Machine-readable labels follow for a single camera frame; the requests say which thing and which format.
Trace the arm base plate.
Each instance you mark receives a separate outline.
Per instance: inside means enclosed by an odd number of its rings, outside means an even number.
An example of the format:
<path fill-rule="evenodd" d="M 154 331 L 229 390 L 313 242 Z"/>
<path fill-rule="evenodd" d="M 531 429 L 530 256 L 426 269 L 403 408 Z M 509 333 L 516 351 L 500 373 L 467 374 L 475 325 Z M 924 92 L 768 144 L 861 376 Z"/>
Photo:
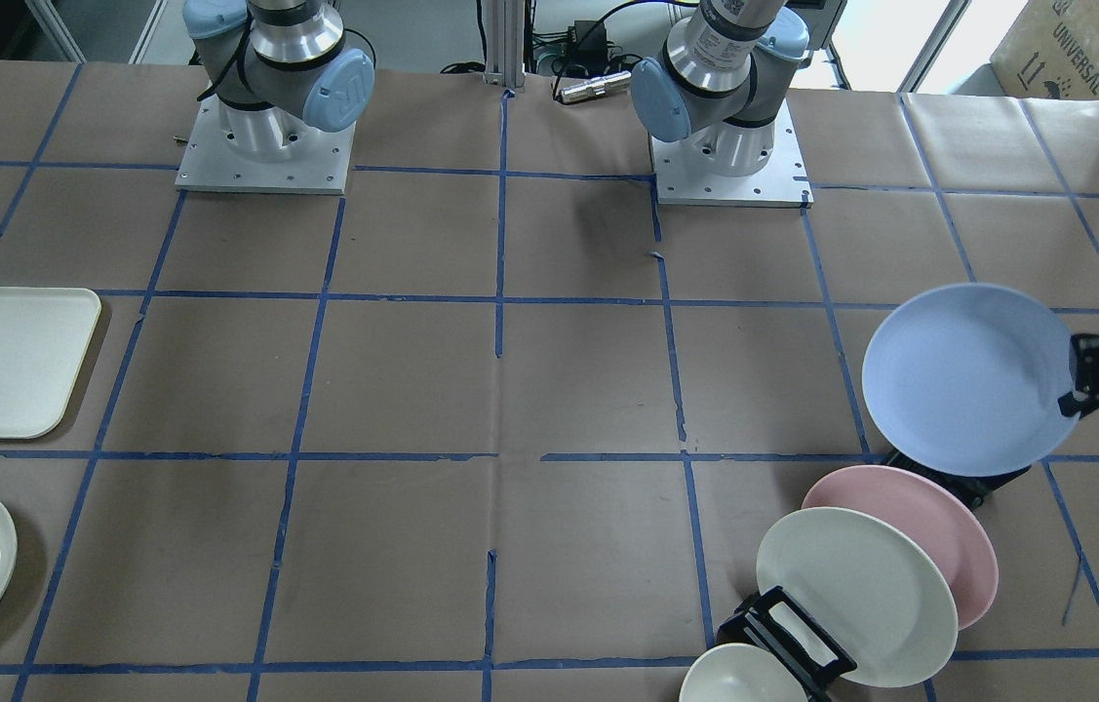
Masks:
<path fill-rule="evenodd" d="M 686 140 L 648 138 L 657 203 L 808 208 L 815 203 L 789 103 L 758 129 L 720 123 Z"/>
<path fill-rule="evenodd" d="M 344 194 L 356 126 L 321 132 L 282 108 L 203 99 L 175 186 L 215 194 Z"/>

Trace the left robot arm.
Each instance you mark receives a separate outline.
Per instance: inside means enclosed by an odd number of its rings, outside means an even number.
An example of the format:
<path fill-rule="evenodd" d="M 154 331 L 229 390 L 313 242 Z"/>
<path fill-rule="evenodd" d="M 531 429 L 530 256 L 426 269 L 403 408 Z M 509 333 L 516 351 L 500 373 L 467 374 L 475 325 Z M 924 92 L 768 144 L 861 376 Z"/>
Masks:
<path fill-rule="evenodd" d="M 781 1 L 701 1 L 631 71 L 629 92 L 662 188 L 679 203 L 807 207 L 802 151 L 786 107 L 810 30 Z M 1099 409 L 1099 336 L 1054 343 L 1072 390 L 1063 416 Z"/>

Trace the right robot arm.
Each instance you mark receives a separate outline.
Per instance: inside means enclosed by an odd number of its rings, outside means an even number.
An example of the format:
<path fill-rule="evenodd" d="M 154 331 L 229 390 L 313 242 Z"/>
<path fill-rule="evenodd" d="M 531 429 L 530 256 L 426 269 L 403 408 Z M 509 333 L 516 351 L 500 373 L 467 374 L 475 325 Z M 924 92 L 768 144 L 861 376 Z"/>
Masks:
<path fill-rule="evenodd" d="M 138 92 L 129 66 L 0 62 L 0 272 L 13 263 L 144 302 L 238 299 L 322 312 L 330 280 L 307 292 L 232 285 L 215 292 L 160 286 L 186 200 L 222 194 L 342 194 L 354 124 L 375 80 L 371 55 L 349 45 L 326 1 L 188 1 L 184 26 L 200 55 L 195 125 L 180 144 L 176 194 L 158 116 L 186 115 L 180 97 Z"/>

